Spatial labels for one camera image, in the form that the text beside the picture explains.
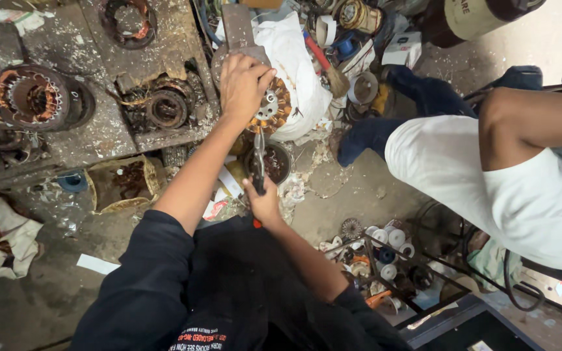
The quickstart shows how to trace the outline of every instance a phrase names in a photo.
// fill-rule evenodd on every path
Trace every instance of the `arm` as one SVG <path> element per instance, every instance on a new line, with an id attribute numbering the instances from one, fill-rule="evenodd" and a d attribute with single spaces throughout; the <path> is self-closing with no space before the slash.
<path id="1" fill-rule="evenodd" d="M 347 288 L 348 281 L 341 274 L 339 267 L 285 224 L 278 209 L 277 186 L 270 178 L 266 177 L 263 188 L 266 194 L 259 196 L 253 185 L 244 180 L 244 189 L 250 199 L 253 214 L 289 253 L 316 296 L 326 302 L 334 301 Z"/>
<path id="2" fill-rule="evenodd" d="M 481 108 L 478 137 L 483 171 L 512 167 L 562 146 L 562 94 L 495 89 Z"/>
<path id="3" fill-rule="evenodd" d="M 186 317 L 181 302 L 192 237 L 169 215 L 147 211 L 121 267 L 108 274 L 80 320 L 70 350 L 138 350 L 161 344 Z"/>
<path id="4" fill-rule="evenodd" d="M 223 116 L 155 204 L 156 211 L 147 211 L 134 229 L 121 267 L 105 277 L 75 330 L 71 350 L 138 350 L 171 341 L 164 339 L 187 316 L 181 295 L 194 250 L 192 234 L 228 150 L 275 74 L 244 55 L 225 60 Z"/>
<path id="5" fill-rule="evenodd" d="M 225 59 L 221 73 L 223 114 L 153 206 L 178 220 L 188 234 L 194 234 L 229 149 L 255 115 L 275 74 L 277 70 L 243 54 Z"/>
<path id="6" fill-rule="evenodd" d="M 289 253 L 305 282 L 317 297 L 348 310 L 356 323 L 384 350 L 411 350 L 394 327 L 365 303 L 355 287 L 350 286 L 339 267 L 285 224 L 278 210 L 277 186 L 270 178 L 266 177 L 264 180 L 264 196 L 259 196 L 246 179 L 244 188 L 255 217 Z"/>

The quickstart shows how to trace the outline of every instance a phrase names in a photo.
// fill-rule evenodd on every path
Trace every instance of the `sleeve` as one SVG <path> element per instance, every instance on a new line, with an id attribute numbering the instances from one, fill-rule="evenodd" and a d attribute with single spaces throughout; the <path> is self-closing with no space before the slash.
<path id="1" fill-rule="evenodd" d="M 346 308 L 363 327 L 365 332 L 387 351 L 411 351 L 398 331 L 383 316 L 370 308 L 359 291 L 349 285 L 334 301 L 335 305 Z"/>
<path id="2" fill-rule="evenodd" d="M 562 269 L 562 161 L 557 155 L 544 149 L 483 176 L 500 242 L 529 260 Z"/>
<path id="3" fill-rule="evenodd" d="M 121 267 L 108 274 L 82 317 L 70 350 L 138 350 L 183 324 L 183 284 L 194 241 L 170 215 L 149 210 L 138 223 Z"/>

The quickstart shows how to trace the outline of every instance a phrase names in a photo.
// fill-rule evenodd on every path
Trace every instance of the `blue jeans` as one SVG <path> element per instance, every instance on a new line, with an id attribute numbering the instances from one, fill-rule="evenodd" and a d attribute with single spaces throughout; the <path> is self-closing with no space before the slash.
<path id="1" fill-rule="evenodd" d="M 418 117 L 457 115 L 477 119 L 474 110 L 457 94 L 450 84 L 437 78 L 415 76 L 406 66 L 394 66 L 387 75 L 387 83 L 415 102 Z M 504 76 L 486 87 L 512 87 L 542 90 L 542 72 L 535 66 L 513 66 Z M 374 150 L 385 160 L 387 139 L 405 119 L 366 118 L 355 123 L 340 142 L 339 164 L 348 167 L 365 149 Z"/>

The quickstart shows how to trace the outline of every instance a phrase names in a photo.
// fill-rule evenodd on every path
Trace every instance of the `cardboard box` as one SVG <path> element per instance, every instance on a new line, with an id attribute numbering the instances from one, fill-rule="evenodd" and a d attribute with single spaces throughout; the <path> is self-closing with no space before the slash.
<path id="1" fill-rule="evenodd" d="M 421 54 L 422 33 L 398 33 L 385 48 L 381 64 L 401 64 L 413 69 Z"/>

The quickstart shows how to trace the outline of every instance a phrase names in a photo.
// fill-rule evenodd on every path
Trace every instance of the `elbow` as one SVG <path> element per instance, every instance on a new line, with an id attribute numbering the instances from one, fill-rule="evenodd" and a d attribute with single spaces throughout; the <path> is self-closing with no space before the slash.
<path id="1" fill-rule="evenodd" d="M 488 132 L 509 123 L 506 118 L 509 106 L 511 105 L 511 90 L 505 87 L 498 87 L 492 90 L 480 110 L 478 118 L 479 132 Z"/>

